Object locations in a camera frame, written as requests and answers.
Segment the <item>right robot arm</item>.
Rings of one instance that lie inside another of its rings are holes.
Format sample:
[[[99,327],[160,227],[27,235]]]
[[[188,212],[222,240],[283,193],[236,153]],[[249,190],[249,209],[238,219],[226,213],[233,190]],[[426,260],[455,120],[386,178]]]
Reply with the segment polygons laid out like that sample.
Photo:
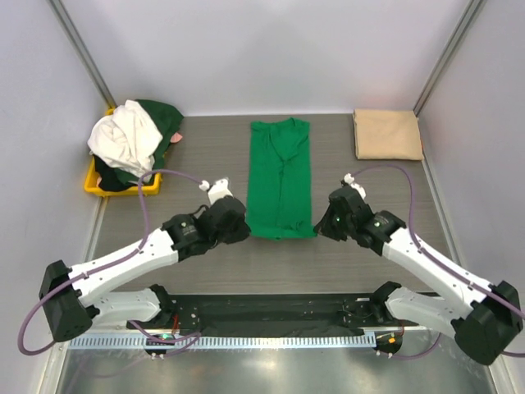
[[[436,296],[418,294],[387,282],[372,295],[372,319],[394,319],[430,328],[454,339],[459,349],[482,365],[491,365],[523,330],[517,290],[494,285],[436,252],[388,211],[373,212],[360,186],[342,186],[329,194],[329,205],[314,227],[334,241],[352,239],[397,263],[429,286]]]

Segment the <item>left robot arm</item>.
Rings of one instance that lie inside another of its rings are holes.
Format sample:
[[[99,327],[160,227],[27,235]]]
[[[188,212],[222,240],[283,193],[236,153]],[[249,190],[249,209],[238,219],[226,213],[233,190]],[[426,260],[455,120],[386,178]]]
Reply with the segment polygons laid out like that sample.
[[[141,323],[165,328],[176,308],[163,286],[142,291],[117,289],[144,274],[206,254],[220,244],[249,237],[246,208],[235,197],[220,198],[195,213],[177,214],[137,241],[101,258],[68,268],[61,260],[47,266],[39,297],[52,339],[70,341],[92,327]]]

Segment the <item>bright green t-shirt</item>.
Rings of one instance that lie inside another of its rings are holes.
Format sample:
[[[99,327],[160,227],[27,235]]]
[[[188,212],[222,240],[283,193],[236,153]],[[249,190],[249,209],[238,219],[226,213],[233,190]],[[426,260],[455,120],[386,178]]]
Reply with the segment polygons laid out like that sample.
[[[251,123],[247,223],[251,235],[308,239],[312,223],[310,123],[297,118]]]

